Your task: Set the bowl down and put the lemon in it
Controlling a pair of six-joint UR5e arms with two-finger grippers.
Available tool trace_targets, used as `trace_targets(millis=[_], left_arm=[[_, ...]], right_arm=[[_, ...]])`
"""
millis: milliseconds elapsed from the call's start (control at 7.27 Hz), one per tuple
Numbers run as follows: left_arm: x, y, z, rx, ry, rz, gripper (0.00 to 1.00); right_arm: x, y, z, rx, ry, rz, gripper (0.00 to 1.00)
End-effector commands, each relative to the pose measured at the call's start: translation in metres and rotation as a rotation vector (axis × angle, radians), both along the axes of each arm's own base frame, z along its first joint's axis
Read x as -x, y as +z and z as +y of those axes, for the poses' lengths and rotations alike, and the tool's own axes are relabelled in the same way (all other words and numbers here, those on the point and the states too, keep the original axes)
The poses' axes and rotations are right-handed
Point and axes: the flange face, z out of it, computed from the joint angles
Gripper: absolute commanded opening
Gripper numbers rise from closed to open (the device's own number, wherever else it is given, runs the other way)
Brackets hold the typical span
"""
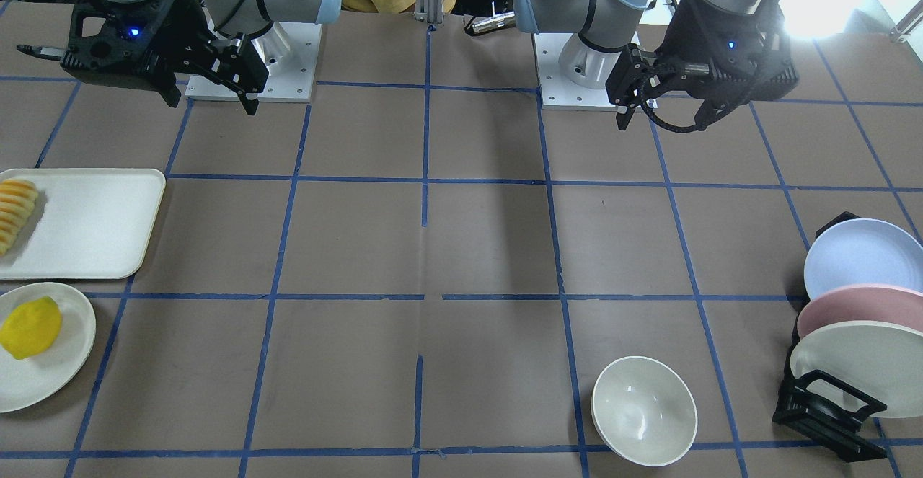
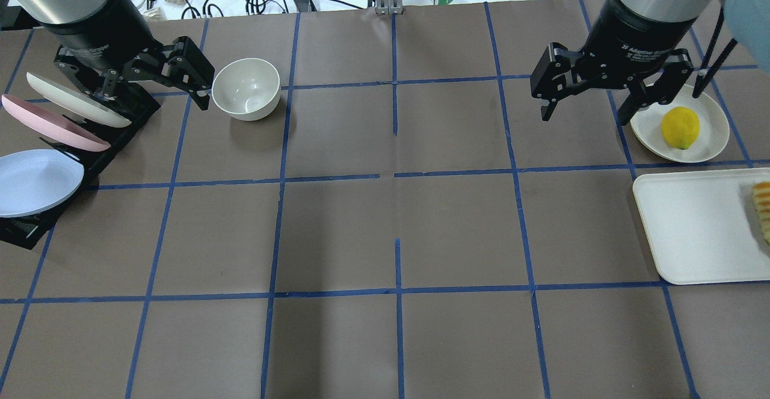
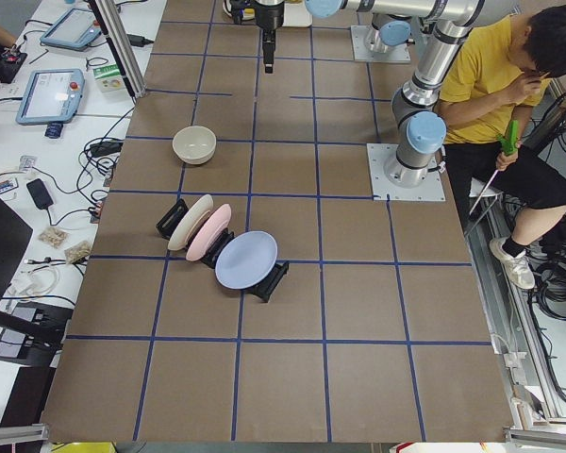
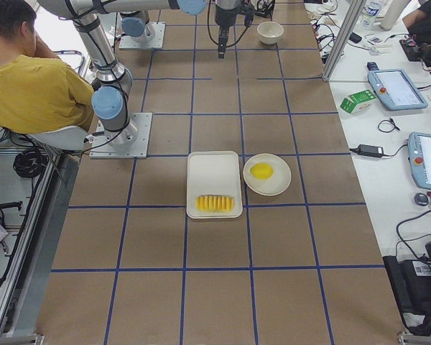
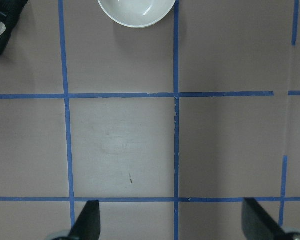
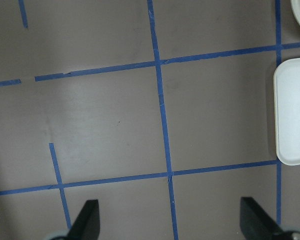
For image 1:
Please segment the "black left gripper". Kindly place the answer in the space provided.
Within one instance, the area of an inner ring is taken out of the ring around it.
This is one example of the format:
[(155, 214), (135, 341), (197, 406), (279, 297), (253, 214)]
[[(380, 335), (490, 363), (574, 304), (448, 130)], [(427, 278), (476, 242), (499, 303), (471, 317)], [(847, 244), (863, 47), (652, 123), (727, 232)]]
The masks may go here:
[(627, 130), (637, 110), (649, 113), (649, 98), (685, 92), (702, 101), (694, 130), (703, 132), (736, 104), (776, 100), (798, 84), (779, 0), (731, 9), (719, 0), (681, 0), (656, 50), (623, 47), (606, 93), (617, 127)]

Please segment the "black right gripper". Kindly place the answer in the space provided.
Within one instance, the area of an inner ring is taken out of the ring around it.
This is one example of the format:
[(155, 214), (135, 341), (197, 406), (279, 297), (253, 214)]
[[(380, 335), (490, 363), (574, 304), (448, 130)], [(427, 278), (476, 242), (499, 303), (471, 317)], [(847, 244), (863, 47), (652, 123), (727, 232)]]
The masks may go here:
[(227, 88), (248, 116), (256, 115), (268, 80), (251, 39), (219, 38), (198, 0), (78, 0), (67, 44), (17, 50), (56, 62), (85, 84), (158, 93), (172, 109), (182, 98), (178, 74)]

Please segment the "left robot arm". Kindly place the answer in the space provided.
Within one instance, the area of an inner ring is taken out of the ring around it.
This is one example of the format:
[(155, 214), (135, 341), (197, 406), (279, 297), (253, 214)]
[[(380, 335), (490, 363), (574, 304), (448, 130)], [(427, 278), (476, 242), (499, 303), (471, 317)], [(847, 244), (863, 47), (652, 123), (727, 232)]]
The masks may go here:
[(627, 129), (636, 109), (673, 133), (702, 132), (799, 83), (780, 0), (680, 0), (662, 43), (633, 42), (650, 0), (512, 0), (522, 32), (566, 32), (561, 67), (603, 87)]

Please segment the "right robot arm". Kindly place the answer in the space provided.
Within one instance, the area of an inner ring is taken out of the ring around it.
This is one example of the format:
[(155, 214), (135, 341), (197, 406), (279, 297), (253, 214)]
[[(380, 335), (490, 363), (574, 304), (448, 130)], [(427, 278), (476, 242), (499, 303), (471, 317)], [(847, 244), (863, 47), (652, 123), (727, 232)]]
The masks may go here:
[(248, 115), (279, 58), (257, 44), (281, 22), (332, 24), (342, 0), (79, 0), (67, 44), (17, 45), (92, 86), (155, 92), (170, 107), (178, 74), (226, 87)]

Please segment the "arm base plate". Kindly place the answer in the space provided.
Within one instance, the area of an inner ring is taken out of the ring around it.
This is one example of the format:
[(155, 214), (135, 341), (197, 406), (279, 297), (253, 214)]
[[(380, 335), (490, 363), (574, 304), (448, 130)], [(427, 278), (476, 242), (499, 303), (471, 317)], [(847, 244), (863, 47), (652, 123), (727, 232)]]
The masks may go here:
[(568, 32), (542, 32), (533, 39), (547, 109), (626, 113), (626, 106), (610, 103), (604, 86), (619, 58), (617, 52), (594, 50)]
[(254, 41), (268, 68), (261, 102), (310, 103), (323, 25), (276, 22)]

